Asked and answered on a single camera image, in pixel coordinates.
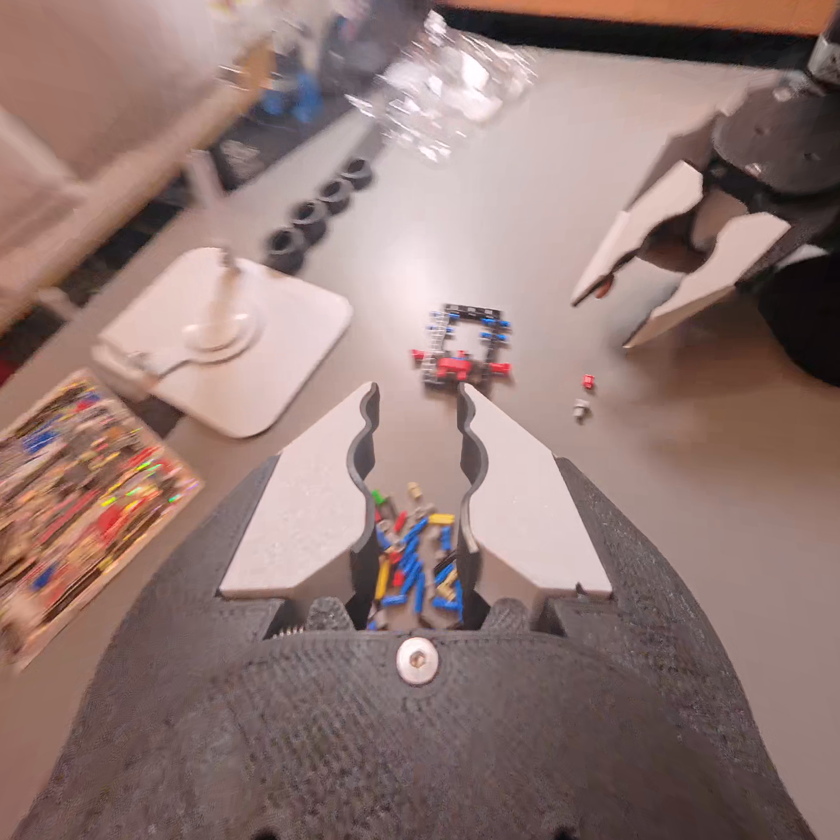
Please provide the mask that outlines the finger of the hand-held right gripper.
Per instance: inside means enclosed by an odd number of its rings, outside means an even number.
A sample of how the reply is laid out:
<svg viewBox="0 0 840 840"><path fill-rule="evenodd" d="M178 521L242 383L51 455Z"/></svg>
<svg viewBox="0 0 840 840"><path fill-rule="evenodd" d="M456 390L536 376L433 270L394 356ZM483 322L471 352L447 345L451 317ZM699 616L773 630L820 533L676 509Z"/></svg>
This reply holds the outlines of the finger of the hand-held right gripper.
<svg viewBox="0 0 840 840"><path fill-rule="evenodd" d="M626 347L637 347L657 338L726 297L790 228L786 221L769 213L730 220L720 231L717 245L706 261L683 276L673 295L650 312L626 341Z"/></svg>
<svg viewBox="0 0 840 840"><path fill-rule="evenodd" d="M745 94L730 97L697 124L668 137L576 281L571 306L605 297L634 261L671 275L675 285L661 305L683 276L711 255L724 225L749 214L743 201L710 184L714 132L745 98Z"/></svg>

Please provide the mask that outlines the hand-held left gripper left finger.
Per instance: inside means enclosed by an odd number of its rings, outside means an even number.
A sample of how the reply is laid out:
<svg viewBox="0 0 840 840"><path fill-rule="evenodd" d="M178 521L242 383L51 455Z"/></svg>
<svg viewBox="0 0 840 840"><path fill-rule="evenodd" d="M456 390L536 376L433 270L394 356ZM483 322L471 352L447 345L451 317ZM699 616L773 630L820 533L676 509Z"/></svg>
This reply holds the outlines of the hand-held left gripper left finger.
<svg viewBox="0 0 840 840"><path fill-rule="evenodd" d="M221 580L228 599L372 598L378 384L359 386L280 452Z"/></svg>

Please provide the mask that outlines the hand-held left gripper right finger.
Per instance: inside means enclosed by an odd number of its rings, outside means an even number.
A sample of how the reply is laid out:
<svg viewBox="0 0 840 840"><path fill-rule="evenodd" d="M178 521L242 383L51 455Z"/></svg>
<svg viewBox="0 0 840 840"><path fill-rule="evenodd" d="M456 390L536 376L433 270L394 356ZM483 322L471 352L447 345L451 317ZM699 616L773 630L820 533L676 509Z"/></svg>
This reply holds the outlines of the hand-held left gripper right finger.
<svg viewBox="0 0 840 840"><path fill-rule="evenodd" d="M484 601L609 600L604 569L559 463L473 385L458 387L460 465L469 481L458 540Z"/></svg>

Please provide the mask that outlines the pile of small lego pieces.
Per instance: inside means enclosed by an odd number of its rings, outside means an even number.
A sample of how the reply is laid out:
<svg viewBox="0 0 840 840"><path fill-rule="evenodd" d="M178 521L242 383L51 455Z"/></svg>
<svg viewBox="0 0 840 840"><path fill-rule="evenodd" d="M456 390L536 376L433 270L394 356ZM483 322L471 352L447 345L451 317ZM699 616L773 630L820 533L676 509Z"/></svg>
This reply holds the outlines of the pile of small lego pieces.
<svg viewBox="0 0 840 840"><path fill-rule="evenodd" d="M406 487L407 504L371 491L374 535L379 550L367 631L397 626L459 630L465 596L457 568L456 517L425 498L421 487Z"/></svg>

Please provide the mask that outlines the black lego box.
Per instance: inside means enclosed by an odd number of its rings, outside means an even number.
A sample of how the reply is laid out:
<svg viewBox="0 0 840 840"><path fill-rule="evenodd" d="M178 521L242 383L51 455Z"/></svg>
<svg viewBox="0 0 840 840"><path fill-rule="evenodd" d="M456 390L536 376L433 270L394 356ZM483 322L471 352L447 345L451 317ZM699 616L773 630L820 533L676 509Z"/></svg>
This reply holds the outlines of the black lego box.
<svg viewBox="0 0 840 840"><path fill-rule="evenodd" d="M215 141L210 153L226 193L261 177L272 165L337 123L345 111L325 111L313 122L290 114L271 116L261 108L247 112Z"/></svg>

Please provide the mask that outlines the dark cloth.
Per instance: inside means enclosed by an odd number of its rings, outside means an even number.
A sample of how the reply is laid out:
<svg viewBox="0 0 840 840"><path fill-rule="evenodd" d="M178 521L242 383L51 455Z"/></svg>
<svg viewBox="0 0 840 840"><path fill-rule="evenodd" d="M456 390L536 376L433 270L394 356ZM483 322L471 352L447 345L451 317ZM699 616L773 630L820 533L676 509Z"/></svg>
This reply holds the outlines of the dark cloth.
<svg viewBox="0 0 840 840"><path fill-rule="evenodd" d="M775 271L758 309L785 355L804 373L839 386L839 255L830 253Z"/></svg>

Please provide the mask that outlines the white book stand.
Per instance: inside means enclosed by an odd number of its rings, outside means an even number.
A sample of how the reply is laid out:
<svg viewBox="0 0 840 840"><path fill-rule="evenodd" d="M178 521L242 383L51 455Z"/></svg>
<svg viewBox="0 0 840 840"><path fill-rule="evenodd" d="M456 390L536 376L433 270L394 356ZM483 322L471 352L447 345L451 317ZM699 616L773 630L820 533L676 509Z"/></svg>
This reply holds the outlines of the white book stand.
<svg viewBox="0 0 840 840"><path fill-rule="evenodd" d="M237 257L211 157L186 170L208 245L188 249L85 338L122 391L145 392L228 438L264 433L350 325L347 298Z"/></svg>

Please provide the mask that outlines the clear plastic bag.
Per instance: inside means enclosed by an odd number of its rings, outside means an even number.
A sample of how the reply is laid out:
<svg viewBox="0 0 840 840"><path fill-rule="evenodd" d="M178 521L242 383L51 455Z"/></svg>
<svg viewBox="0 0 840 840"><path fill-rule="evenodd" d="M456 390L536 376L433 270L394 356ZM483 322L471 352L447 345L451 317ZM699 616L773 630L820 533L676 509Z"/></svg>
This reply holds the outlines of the clear plastic bag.
<svg viewBox="0 0 840 840"><path fill-rule="evenodd" d="M450 27L437 11L365 92L345 94L386 141L442 164L537 80L535 55Z"/></svg>

